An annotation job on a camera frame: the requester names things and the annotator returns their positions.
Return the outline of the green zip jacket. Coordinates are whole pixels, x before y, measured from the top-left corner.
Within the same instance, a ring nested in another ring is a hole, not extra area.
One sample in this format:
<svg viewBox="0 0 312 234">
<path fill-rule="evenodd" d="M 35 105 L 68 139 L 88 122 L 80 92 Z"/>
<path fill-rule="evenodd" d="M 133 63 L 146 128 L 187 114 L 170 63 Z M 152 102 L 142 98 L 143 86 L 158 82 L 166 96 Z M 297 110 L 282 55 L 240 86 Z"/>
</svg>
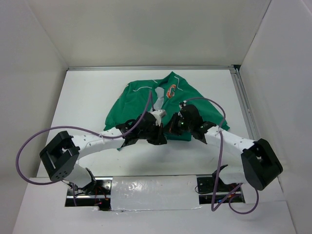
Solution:
<svg viewBox="0 0 312 234">
<path fill-rule="evenodd" d="M 196 106 L 204 121 L 215 124 L 222 123 L 224 130 L 230 129 L 227 121 L 223 120 L 222 114 L 215 106 L 207 100 L 198 99 L 203 95 L 192 87 L 186 79 L 174 72 L 171 72 L 163 79 L 129 82 L 107 115 L 104 129 L 111 129 L 130 119 L 139 117 L 146 106 L 150 93 L 152 94 L 152 100 L 147 111 L 154 109 L 165 110 L 166 116 L 162 119 L 163 124 L 168 124 L 173 114 L 180 110 L 180 102 L 197 98 L 187 103 Z"/>
</svg>

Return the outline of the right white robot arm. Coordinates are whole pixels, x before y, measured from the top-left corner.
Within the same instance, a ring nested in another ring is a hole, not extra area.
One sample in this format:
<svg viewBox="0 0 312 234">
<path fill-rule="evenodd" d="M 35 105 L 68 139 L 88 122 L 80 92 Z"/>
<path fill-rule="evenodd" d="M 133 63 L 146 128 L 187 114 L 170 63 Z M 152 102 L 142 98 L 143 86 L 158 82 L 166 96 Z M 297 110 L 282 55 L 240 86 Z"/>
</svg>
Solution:
<svg viewBox="0 0 312 234">
<path fill-rule="evenodd" d="M 193 138 L 210 146 L 219 147 L 233 157 L 234 165 L 226 163 L 213 178 L 213 186 L 224 191 L 230 184 L 248 183 L 262 191 L 282 172 L 283 167 L 274 150 L 265 139 L 243 138 L 204 121 L 198 109 L 185 105 L 174 113 L 164 131 L 180 136 L 190 133 Z"/>
</svg>

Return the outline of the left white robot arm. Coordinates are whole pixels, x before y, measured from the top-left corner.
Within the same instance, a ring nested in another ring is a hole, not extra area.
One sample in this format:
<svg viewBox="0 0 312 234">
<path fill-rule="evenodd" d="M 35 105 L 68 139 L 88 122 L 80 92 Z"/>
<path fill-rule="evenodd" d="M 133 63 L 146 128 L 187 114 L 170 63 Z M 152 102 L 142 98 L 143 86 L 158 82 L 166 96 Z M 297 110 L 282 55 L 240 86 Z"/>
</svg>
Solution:
<svg viewBox="0 0 312 234">
<path fill-rule="evenodd" d="M 67 131 L 59 132 L 40 152 L 40 159 L 52 182 L 65 179 L 84 194 L 92 194 L 96 190 L 96 179 L 77 161 L 93 153 L 134 145 L 140 139 L 152 145 L 166 144 L 162 123 L 165 115 L 165 110 L 145 112 L 137 119 L 90 135 L 72 136 Z"/>
</svg>

